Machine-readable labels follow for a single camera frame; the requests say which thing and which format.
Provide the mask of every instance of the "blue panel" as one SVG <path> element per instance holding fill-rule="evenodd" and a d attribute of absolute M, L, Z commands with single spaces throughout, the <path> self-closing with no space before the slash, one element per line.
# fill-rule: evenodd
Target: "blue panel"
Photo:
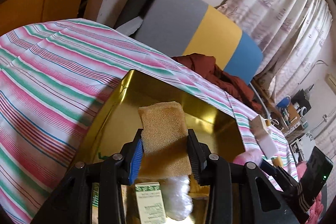
<path fill-rule="evenodd" d="M 262 60 L 263 53 L 260 48 L 251 37 L 243 32 L 238 47 L 224 71 L 230 75 L 238 76 L 246 84 L 249 84 Z"/>

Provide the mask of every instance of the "clear plastic packaging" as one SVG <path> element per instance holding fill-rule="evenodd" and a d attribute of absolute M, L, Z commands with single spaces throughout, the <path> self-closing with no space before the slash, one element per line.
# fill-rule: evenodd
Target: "clear plastic packaging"
<path fill-rule="evenodd" d="M 166 216 L 177 221 L 186 219 L 193 210 L 193 201 L 188 195 L 189 177 L 172 177 L 159 182 Z"/>

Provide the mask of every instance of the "air conditioner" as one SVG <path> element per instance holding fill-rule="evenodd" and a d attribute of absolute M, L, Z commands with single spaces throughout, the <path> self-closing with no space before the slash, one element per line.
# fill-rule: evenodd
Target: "air conditioner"
<path fill-rule="evenodd" d="M 336 94 L 336 78 L 333 77 L 332 75 L 327 75 L 325 81 L 327 82 L 328 86 L 332 89 L 332 91 Z"/>

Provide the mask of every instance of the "curtain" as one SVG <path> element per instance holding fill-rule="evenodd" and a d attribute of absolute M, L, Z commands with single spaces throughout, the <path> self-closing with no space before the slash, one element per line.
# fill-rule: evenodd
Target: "curtain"
<path fill-rule="evenodd" d="M 316 146 L 327 155 L 333 162 L 336 162 L 336 116 L 333 117 L 330 124 L 321 131 L 315 138 Z M 333 201 L 336 194 L 336 168 L 331 171 L 327 179 L 327 207 Z"/>
<path fill-rule="evenodd" d="M 256 78 L 275 102 L 291 94 L 314 65 L 332 16 L 325 0 L 227 0 L 218 8 L 258 44 Z"/>

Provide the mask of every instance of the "brown sponge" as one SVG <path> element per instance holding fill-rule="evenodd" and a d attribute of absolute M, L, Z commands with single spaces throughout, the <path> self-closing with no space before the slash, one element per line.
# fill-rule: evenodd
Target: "brown sponge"
<path fill-rule="evenodd" d="M 163 179 L 190 175 L 188 129 L 181 105 L 167 102 L 140 107 L 139 115 L 144 150 L 139 177 Z"/>

